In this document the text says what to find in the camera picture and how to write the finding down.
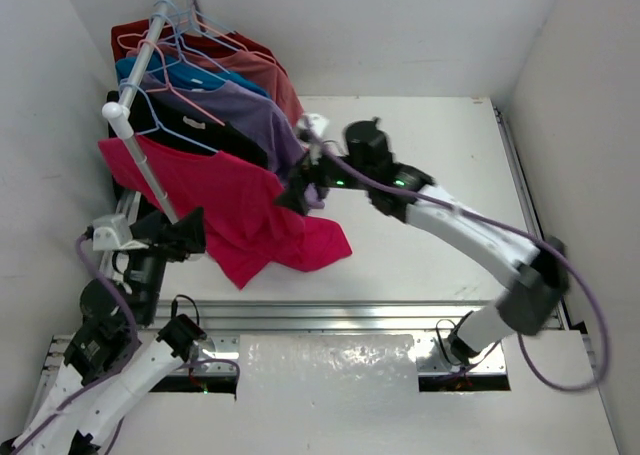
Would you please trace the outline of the pink t shirt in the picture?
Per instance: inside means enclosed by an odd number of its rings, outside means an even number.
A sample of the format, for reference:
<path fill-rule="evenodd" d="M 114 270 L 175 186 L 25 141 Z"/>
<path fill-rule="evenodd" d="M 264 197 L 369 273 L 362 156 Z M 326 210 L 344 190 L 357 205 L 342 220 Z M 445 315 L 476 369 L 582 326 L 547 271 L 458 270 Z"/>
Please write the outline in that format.
<path fill-rule="evenodd" d="M 206 250 L 239 289 L 270 263 L 301 272 L 352 254 L 341 226 L 275 205 L 283 191 L 275 174 L 225 152 L 180 152 L 137 139 L 179 217 L 204 210 Z"/>

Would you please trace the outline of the blue wire hanger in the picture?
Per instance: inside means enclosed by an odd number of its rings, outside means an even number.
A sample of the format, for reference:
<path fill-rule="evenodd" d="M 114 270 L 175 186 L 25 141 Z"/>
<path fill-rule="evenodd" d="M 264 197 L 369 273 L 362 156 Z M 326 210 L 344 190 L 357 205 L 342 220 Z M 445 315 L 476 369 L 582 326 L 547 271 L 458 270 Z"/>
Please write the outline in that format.
<path fill-rule="evenodd" d="M 137 92 L 130 108 L 134 131 L 166 147 L 209 156 L 231 141 L 226 127 L 218 123 L 186 122 L 176 109 Z"/>

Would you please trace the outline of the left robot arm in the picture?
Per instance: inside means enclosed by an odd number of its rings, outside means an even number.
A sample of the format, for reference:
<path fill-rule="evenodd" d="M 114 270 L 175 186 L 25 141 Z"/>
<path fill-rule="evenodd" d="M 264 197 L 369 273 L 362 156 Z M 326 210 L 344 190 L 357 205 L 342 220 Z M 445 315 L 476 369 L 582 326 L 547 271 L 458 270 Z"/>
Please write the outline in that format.
<path fill-rule="evenodd" d="M 4 454 L 95 454 L 109 433 L 157 383 L 193 361 L 205 332 L 174 315 L 147 345 L 138 331 L 156 314 L 167 264 L 206 248 L 204 211 L 172 222 L 159 210 L 135 223 L 122 214 L 95 219 L 75 242 L 93 278 L 83 289 L 83 323 L 53 386 Z"/>

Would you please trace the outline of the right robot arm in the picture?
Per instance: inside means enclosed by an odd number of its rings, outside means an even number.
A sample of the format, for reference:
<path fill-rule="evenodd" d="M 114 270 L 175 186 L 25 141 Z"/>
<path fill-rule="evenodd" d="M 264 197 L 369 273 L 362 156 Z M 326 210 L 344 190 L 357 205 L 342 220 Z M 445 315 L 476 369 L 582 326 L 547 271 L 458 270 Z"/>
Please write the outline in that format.
<path fill-rule="evenodd" d="M 296 131 L 308 148 L 291 169 L 276 205 L 305 215 L 308 186 L 321 198 L 332 188 L 363 190 L 382 214 L 436 236 L 487 270 L 504 291 L 488 306 L 464 315 L 438 342 L 450 366 L 469 365 L 486 347 L 512 334 L 538 334 L 569 288 L 567 270 L 557 259 L 564 244 L 551 238 L 539 247 L 524 235 L 481 221 L 433 177 L 396 161 L 378 124 L 377 118 L 349 124 L 343 131 L 346 152 L 338 156 L 326 146 L 328 119 L 302 116 Z"/>

